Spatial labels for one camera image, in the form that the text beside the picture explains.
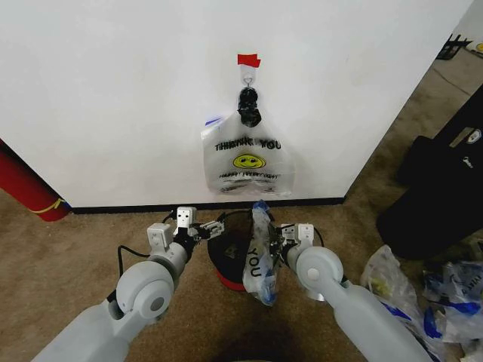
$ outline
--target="cable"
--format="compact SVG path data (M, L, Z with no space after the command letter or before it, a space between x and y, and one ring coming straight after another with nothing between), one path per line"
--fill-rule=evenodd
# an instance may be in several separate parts
M318 238L320 239L320 244L322 246L324 246L324 239L322 239L322 235L320 234L320 232L318 232L318 230L317 230L317 228L315 226L314 226L314 230L317 233Z
M282 227L280 228L280 230L283 230L283 229L286 229L286 228L290 228L290 227L292 227L292 226L295 226L295 224L289 224L289 225L286 225L286 226L282 226Z
M169 219L173 219L173 214L174 210L171 210L171 212L163 219L162 223L165 224Z
M455 85L455 83L453 83L452 81L450 81L449 79L447 79L443 74L441 74L440 71L438 71L435 67L432 67L431 68L432 70L434 70L441 78L443 78L445 81L447 81L449 84L451 84L453 87L459 89L460 91L462 91L464 94L466 94L467 96L471 96L470 93L468 93L467 91L465 91L464 89L458 87L457 85Z
M237 213L250 213L251 210L236 210L236 211L232 211L231 213L222 213L221 215L218 216L218 219L217 221L224 221L224 219L226 219L228 216L231 216L231 215L236 215Z
M136 250L132 250L129 247L126 247L125 245L119 245L118 246L118 264L119 264L119 277L122 276L122 273L124 273L124 266L122 265L122 250L126 250L131 254L134 254L135 256L139 256L141 258L147 258L149 257L149 254L142 254L138 253Z

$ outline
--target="white plastic bag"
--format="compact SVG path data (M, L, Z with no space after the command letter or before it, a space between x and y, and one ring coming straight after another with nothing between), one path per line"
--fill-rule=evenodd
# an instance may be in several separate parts
M252 210L254 234L243 271L243 286L264 305L272 306L277 297L277 271L269 252L270 218L267 211L268 206L263 201L255 203Z
M238 112L210 123L202 132L205 176L220 193L288 195L294 184L294 163L283 143L262 121L242 124Z
M475 340L468 343L462 343L461 347L465 351L465 357L461 358L461 362L482 362L483 361L483 340Z
M371 256L361 276L368 288L418 339L434 361L445 360L445 347L438 331L425 328L425 317L417 304L416 290L399 268L387 245Z
M445 312L435 316L444 342L483 339L483 262L449 262L424 281L423 295Z

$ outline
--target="yellow smiley face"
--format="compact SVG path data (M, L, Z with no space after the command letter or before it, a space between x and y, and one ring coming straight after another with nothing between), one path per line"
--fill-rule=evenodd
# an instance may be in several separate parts
M254 155L240 155L233 160L233 165L238 168L261 168L266 162L263 158Z

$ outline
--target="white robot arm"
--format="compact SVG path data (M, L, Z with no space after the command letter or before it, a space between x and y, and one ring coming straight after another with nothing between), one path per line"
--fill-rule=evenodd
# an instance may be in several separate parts
M35 362L123 361L134 337L165 313L193 247L223 232L223 224L195 226L194 207L177 209L177 229L148 228L151 253L131 266L101 304L83 311L35 358ZM282 225L282 259L308 295L326 299L342 331L371 362L431 362L417 340L363 287L343 282L335 253L314 247L311 224Z
M220 222L194 226L195 215L194 207L178 207L174 233L168 224L151 225L149 258L126 270L114 292L78 315L33 360L123 361L134 337L165 313L194 246L223 232Z
M337 255L312 245L313 225L296 224L282 234L285 240L295 239L285 263L297 274L311 298L325 299L331 305L340 329L369 361L432 361L414 336L369 290L343 282L343 267Z

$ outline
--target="brown carpet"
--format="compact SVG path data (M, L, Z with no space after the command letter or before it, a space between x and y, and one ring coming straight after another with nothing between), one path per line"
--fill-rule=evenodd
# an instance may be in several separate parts
M358 282L381 245L377 214L403 191L394 180L403 154L417 135L434 136L483 80L483 60L460 52L437 62L351 188L344 205L277 207L277 222L311 222L326 246ZM199 212L208 221L220 211ZM47 223L0 192L0 361L32 359L79 312L101 302L117 281L116 247L148 251L146 228L164 214L69 215ZM137 258L126 257L130 265ZM420 264L406 262L414 277ZM195 249L163 320L131 346L129 361L269 360L362 361L334 322L331 308L307 299L284 268L273 308L246 293L227 290L215 275L206 245Z

